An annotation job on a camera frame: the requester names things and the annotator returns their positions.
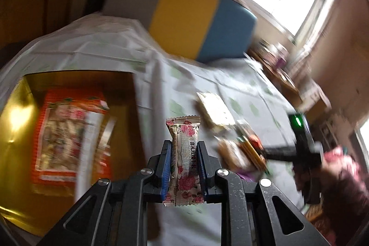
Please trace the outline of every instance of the food wrapper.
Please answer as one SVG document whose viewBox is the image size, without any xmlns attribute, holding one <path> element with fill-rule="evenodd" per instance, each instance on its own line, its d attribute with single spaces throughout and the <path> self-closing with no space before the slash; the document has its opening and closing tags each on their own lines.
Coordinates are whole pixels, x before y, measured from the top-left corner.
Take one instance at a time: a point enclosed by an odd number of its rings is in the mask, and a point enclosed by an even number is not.
<svg viewBox="0 0 369 246">
<path fill-rule="evenodd" d="M 89 187 L 95 146 L 107 109 L 99 91 L 47 92 L 34 135 L 31 181 L 36 193 L 70 196 L 78 181 Z"/>
<path fill-rule="evenodd" d="M 169 118 L 166 121 L 172 136 L 172 160 L 165 206 L 203 203 L 197 172 L 196 145 L 200 117 Z"/>
<path fill-rule="evenodd" d="M 245 119 L 236 121 L 236 129 L 239 135 L 245 136 L 249 140 L 252 147 L 254 147 L 256 150 L 263 149 L 263 145 L 261 144 L 258 135 L 254 132 L 250 124 L 248 124 Z"/>
<path fill-rule="evenodd" d="M 220 133 L 235 125 L 231 112 L 218 94 L 198 92 L 197 95 L 199 96 L 199 108 L 213 132 Z"/>
<path fill-rule="evenodd" d="M 218 138 L 218 152 L 226 163 L 228 169 L 233 172 L 252 172 L 255 165 L 247 158 L 240 149 L 239 141 Z"/>
<path fill-rule="evenodd" d="M 255 165 L 255 167 L 260 171 L 267 171 L 265 159 L 260 156 L 254 147 L 251 145 L 250 141 L 245 136 L 240 136 L 237 138 L 239 141 L 240 149 L 249 158 L 250 161 Z"/>
</svg>

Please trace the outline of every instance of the pink floral wrapper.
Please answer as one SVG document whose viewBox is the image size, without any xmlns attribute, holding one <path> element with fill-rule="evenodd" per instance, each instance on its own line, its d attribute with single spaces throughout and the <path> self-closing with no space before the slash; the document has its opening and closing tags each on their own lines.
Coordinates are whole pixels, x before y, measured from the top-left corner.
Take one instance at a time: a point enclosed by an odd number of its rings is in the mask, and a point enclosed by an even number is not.
<svg viewBox="0 0 369 246">
<path fill-rule="evenodd" d="M 200 116 L 169 118 L 166 124 L 172 136 L 172 162 L 164 205 L 203 203 L 196 161 Z"/>
</svg>

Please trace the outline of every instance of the metal screw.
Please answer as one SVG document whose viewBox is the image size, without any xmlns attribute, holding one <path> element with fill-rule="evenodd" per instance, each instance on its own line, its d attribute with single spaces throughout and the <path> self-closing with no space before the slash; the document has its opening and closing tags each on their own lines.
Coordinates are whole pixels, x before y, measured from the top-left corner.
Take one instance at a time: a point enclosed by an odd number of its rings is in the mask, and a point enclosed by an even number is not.
<svg viewBox="0 0 369 246">
<path fill-rule="evenodd" d="M 150 175 L 152 173 L 152 170 L 150 168 L 143 168 L 141 169 L 142 175 Z"/>
<path fill-rule="evenodd" d="M 109 183 L 109 180 L 107 178 L 100 178 L 97 183 L 99 185 L 107 185 Z"/>
<path fill-rule="evenodd" d="M 265 188 L 270 187 L 272 185 L 272 182 L 268 180 L 267 178 L 263 178 L 259 182 Z"/>
<path fill-rule="evenodd" d="M 217 174 L 220 176 L 227 176 L 229 174 L 229 171 L 227 169 L 219 169 L 217 171 Z"/>
</svg>

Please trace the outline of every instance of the person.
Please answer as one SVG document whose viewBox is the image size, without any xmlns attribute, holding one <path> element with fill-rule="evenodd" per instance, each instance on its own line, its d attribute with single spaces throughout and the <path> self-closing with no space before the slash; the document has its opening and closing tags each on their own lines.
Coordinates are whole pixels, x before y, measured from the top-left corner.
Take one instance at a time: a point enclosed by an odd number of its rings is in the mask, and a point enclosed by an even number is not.
<svg viewBox="0 0 369 246">
<path fill-rule="evenodd" d="M 321 214 L 311 222 L 331 245 L 347 245 L 369 213 L 369 193 L 359 170 L 359 165 L 343 154 L 342 147 L 325 153 L 322 166 L 310 173 L 295 169 L 299 191 L 310 177 L 320 180 Z"/>
</svg>

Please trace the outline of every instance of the box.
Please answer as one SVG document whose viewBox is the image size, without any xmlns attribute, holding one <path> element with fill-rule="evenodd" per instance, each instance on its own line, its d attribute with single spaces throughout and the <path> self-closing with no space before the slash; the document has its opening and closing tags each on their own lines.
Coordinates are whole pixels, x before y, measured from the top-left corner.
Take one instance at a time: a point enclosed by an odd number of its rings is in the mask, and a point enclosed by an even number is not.
<svg viewBox="0 0 369 246">
<path fill-rule="evenodd" d="M 43 236 L 72 206 L 73 197 L 31 189 L 33 136 L 46 91 L 52 87 L 100 88 L 117 118 L 111 146 L 112 180 L 146 166 L 133 75 L 115 71 L 56 71 L 24 76 L 0 116 L 0 212 L 20 228 Z"/>
<path fill-rule="evenodd" d="M 298 107 L 304 112 L 310 125 L 331 109 L 331 103 L 322 88 L 308 77 L 300 88 L 302 104 Z"/>
</svg>

